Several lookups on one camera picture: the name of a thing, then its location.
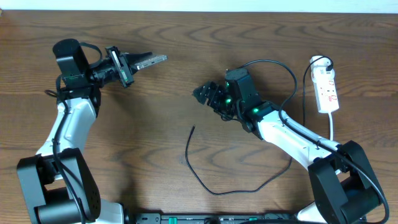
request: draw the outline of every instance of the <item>white cord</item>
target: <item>white cord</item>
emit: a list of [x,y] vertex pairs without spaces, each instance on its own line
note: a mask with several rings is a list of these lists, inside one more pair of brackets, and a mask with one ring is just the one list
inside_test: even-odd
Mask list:
[[329,112],[328,115],[329,115],[329,127],[330,127],[330,140],[333,141],[333,118],[331,117],[331,112]]

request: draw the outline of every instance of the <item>wooden surface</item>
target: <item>wooden surface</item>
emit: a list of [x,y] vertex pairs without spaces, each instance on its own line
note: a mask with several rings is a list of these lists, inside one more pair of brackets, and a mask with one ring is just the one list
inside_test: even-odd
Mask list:
[[[297,211],[313,200],[308,172],[297,162],[256,194],[216,197],[185,164],[190,128],[196,124],[190,160],[210,189],[255,189],[283,169],[288,155],[235,122],[223,122],[197,103],[192,90],[250,60],[286,63],[302,79],[312,55],[335,61],[340,109],[335,139],[364,147],[387,196],[390,223],[398,222],[398,17],[368,14],[51,12],[5,11],[0,17],[0,222],[27,223],[16,174],[20,158],[33,156],[57,115],[54,89],[60,71],[52,53],[59,40],[75,38],[101,49],[153,51],[169,61],[135,74],[127,90],[106,86],[85,159],[101,192],[134,211],[264,213]],[[97,55],[86,50],[91,62]],[[281,103],[293,88],[276,65],[250,72],[264,99]],[[299,92],[302,89],[299,81]],[[308,127],[328,136],[307,80]],[[288,114],[301,122],[300,94]],[[371,221],[383,216],[380,207]]]

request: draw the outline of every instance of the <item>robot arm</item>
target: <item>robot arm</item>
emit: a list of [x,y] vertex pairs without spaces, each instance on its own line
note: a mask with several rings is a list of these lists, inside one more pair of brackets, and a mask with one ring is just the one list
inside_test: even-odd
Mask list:
[[[355,223],[381,204],[384,194],[359,144],[325,139],[289,118],[277,105],[262,101],[245,68],[228,70],[225,82],[225,86],[207,82],[193,95],[201,104],[207,102],[222,120],[236,118],[245,131],[280,147],[308,170],[315,202],[296,214],[298,220]],[[345,161],[355,162],[364,172]],[[349,172],[350,177],[340,183],[336,176],[340,172]]]
[[[81,46],[98,50],[100,60],[89,65]],[[21,159],[17,166],[30,220],[32,223],[70,224],[80,223],[81,217],[84,217],[90,223],[129,223],[128,213],[121,204],[100,198],[82,154],[88,132],[100,109],[100,88],[115,80],[127,88],[134,82],[133,75],[138,70],[167,60],[167,56],[152,55],[151,52],[121,53],[116,47],[108,47],[108,55],[102,59],[97,47],[74,39],[55,44],[53,52],[62,72],[56,81],[58,115],[46,142],[36,155]],[[61,79],[65,84],[63,88],[60,87]],[[68,114],[61,125],[65,105]],[[53,139],[58,129],[60,135],[56,156],[62,162],[62,167],[56,165],[53,155]],[[46,185],[62,179],[60,169],[65,171],[81,203],[82,216],[70,189],[46,189]]]

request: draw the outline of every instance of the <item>white background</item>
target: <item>white background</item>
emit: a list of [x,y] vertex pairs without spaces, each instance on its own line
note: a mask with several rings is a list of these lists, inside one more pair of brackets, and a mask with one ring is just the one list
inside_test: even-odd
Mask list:
[[398,0],[0,0],[0,8],[3,10],[398,13]]

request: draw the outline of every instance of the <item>white power strip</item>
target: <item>white power strip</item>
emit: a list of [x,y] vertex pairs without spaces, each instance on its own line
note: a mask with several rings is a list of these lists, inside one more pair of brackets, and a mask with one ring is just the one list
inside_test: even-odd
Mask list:
[[[310,62],[322,56],[314,56]],[[321,58],[311,65],[311,79],[315,89],[315,97],[319,113],[331,113],[336,111],[338,106],[335,70],[327,71],[326,68],[331,62],[327,58]]]

